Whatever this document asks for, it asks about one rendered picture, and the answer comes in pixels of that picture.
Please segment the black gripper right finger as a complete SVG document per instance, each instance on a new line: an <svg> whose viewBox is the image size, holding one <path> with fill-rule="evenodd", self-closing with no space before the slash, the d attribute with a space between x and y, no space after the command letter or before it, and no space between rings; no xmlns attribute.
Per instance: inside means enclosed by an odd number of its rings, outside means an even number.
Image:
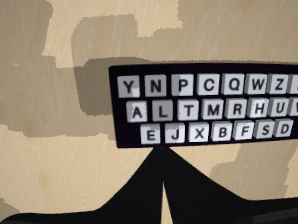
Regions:
<svg viewBox="0 0 298 224"><path fill-rule="evenodd" d="M247 200L219 185L169 147L161 147L173 224L298 224L298 197Z"/></svg>

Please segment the black keyboard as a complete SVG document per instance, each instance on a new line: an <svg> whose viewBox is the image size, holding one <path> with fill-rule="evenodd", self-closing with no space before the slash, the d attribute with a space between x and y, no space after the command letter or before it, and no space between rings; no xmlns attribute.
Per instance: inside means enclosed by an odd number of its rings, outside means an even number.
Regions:
<svg viewBox="0 0 298 224"><path fill-rule="evenodd" d="M298 139L298 65L136 64L108 72L118 149Z"/></svg>

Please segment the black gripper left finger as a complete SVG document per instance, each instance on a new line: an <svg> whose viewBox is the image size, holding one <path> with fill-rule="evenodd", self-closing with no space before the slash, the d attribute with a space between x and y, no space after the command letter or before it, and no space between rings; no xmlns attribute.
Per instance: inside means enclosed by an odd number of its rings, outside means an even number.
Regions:
<svg viewBox="0 0 298 224"><path fill-rule="evenodd" d="M19 213L0 224L161 224L163 155L154 147L126 184L103 206L72 213Z"/></svg>

